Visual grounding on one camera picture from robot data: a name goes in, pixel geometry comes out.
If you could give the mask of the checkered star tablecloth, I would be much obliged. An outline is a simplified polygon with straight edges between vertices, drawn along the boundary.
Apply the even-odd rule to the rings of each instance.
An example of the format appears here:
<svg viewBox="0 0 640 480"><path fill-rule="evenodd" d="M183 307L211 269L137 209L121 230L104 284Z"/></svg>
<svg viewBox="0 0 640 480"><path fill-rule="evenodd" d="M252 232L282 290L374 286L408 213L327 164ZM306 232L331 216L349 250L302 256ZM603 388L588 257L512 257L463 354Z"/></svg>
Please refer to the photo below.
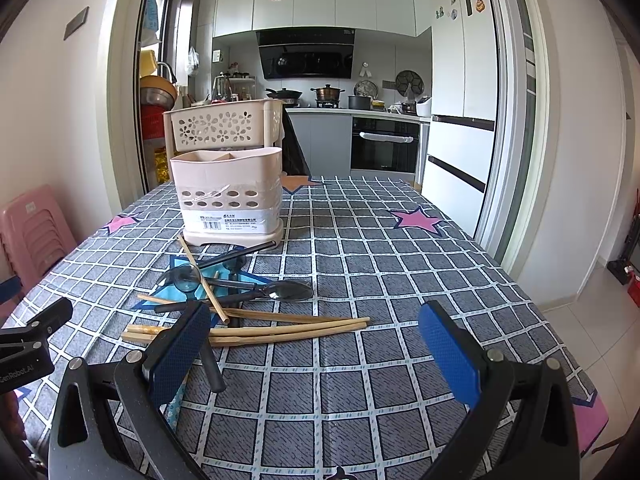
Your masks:
<svg viewBox="0 0 640 480"><path fill-rule="evenodd" d="M532 300L472 237L408 185L319 180L287 192L277 248L219 263L211 278L308 287L269 295L216 324L224 391L194 364L169 407L177 437L215 479L415 479L468 408L450 392L422 339L423 304L437 302L480 345L523 363L552 362L567 379L578 448L608 424L598 388ZM62 259L16 307L26 322L53 301L73 306L50 338L53 372L23 389L27 442L39 455L66 367L117 361L178 318L180 290L162 274L219 245L185 252L178 195L164 184Z"/></svg>

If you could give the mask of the beige utensil holder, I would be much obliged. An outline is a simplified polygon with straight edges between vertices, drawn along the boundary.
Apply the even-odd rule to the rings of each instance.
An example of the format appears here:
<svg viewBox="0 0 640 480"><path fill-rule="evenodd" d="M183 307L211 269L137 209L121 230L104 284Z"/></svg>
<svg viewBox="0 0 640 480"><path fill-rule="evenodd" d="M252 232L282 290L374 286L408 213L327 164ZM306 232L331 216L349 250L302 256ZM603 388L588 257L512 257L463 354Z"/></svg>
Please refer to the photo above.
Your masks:
<svg viewBox="0 0 640 480"><path fill-rule="evenodd" d="M193 151L170 161L190 245L280 243L282 150Z"/></svg>

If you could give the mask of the white refrigerator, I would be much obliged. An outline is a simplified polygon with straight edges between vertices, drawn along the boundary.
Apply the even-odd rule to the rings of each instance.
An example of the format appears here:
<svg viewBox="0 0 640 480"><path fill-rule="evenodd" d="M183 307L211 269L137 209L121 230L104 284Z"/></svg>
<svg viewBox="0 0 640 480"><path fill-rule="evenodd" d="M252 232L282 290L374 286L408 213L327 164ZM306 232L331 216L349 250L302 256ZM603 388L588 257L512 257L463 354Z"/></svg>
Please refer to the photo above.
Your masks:
<svg viewBox="0 0 640 480"><path fill-rule="evenodd" d="M422 193L463 232L480 222L495 144L497 38L491 0L428 0L432 116Z"/></svg>

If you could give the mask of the yellow and steel basins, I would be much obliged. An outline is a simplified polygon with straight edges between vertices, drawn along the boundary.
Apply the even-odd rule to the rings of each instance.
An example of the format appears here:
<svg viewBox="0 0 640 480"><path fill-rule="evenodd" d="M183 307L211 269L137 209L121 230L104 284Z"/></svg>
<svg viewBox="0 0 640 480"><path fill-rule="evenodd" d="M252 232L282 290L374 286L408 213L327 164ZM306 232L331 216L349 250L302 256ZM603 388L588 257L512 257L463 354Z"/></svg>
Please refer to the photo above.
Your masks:
<svg viewBox="0 0 640 480"><path fill-rule="evenodd" d="M158 62L153 50L140 52L140 104L172 110L177 101L177 77L172 67Z"/></svg>

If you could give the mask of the black built-in oven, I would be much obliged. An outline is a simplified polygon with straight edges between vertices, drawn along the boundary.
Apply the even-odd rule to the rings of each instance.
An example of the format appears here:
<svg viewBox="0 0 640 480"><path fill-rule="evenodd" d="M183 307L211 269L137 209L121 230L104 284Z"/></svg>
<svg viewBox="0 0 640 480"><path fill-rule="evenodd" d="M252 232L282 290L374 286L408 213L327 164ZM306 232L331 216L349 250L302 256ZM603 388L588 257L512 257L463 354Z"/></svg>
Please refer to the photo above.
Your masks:
<svg viewBox="0 0 640 480"><path fill-rule="evenodd" d="M354 117L350 168L413 174L420 134L420 125L413 122Z"/></svg>

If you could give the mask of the beige flower-pattern storage cart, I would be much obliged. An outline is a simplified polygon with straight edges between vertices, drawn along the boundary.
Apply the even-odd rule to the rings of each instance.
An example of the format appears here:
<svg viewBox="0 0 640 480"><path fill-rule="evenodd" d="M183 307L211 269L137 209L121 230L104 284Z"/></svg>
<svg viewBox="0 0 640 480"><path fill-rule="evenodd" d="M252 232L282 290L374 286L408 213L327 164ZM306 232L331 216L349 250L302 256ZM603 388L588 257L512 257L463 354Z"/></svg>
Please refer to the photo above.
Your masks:
<svg viewBox="0 0 640 480"><path fill-rule="evenodd" d="M284 137L283 103L261 99L220 102L163 114L168 162L193 151L280 148Z"/></svg>

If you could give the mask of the black wok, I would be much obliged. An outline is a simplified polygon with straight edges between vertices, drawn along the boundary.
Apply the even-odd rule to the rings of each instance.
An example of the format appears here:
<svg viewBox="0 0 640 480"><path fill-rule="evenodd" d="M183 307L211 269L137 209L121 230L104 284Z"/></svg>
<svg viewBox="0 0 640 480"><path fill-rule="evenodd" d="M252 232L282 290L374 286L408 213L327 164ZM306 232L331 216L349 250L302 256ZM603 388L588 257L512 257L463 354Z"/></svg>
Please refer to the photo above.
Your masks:
<svg viewBox="0 0 640 480"><path fill-rule="evenodd" d="M274 90L274 89L266 89L266 95L270 99L277 99L281 101L297 101L303 92L297 90L291 90L287 88Z"/></svg>

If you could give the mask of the copper cooking pot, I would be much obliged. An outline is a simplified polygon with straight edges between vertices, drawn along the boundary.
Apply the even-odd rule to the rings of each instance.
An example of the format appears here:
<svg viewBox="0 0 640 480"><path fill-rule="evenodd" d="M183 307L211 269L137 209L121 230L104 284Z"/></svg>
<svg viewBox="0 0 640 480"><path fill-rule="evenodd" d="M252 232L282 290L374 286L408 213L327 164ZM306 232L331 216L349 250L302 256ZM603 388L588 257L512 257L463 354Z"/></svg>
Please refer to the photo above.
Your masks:
<svg viewBox="0 0 640 480"><path fill-rule="evenodd" d="M343 89L334 88L330 84L325 84L323 87L311 88L311 92L314 92L314 97L317 102L340 102L341 93Z"/></svg>

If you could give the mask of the black range hood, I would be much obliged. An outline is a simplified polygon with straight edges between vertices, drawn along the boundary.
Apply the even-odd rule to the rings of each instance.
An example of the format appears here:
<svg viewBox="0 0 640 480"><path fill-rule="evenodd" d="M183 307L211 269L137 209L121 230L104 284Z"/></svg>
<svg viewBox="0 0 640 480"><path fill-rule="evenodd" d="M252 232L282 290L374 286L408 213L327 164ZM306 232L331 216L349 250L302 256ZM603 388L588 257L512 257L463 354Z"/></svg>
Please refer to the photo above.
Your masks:
<svg viewBox="0 0 640 480"><path fill-rule="evenodd" d="M285 27L256 32L267 80L352 76L356 30L344 27Z"/></svg>

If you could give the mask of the white upper cabinets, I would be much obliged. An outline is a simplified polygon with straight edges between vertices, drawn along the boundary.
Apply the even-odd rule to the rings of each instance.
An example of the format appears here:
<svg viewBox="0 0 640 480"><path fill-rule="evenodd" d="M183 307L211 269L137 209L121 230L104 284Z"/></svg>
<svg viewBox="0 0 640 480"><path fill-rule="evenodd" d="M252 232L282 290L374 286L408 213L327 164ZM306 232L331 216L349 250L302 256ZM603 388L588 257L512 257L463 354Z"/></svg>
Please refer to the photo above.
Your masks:
<svg viewBox="0 0 640 480"><path fill-rule="evenodd" d="M213 35L345 27L415 37L414 0L216 0Z"/></svg>

